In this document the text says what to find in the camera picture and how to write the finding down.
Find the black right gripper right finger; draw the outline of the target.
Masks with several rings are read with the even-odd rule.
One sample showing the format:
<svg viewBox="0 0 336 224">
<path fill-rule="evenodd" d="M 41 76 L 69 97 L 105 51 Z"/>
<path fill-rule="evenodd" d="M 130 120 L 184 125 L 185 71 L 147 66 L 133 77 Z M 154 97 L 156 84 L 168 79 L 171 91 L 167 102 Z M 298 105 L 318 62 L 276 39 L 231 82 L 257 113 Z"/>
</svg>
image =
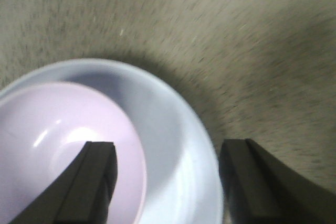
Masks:
<svg viewBox="0 0 336 224">
<path fill-rule="evenodd" d="M 232 223 L 335 223 L 335 194 L 252 139 L 225 139 L 219 174 Z"/>
</svg>

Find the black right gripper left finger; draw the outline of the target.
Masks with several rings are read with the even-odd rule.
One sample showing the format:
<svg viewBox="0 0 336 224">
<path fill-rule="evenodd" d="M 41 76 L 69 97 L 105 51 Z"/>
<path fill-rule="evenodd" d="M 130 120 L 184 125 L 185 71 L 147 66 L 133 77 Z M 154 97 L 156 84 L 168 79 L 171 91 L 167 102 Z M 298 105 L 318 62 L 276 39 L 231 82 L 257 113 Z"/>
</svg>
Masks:
<svg viewBox="0 0 336 224">
<path fill-rule="evenodd" d="M 106 223 L 117 181 L 112 142 L 86 142 L 70 165 L 11 223 Z"/>
</svg>

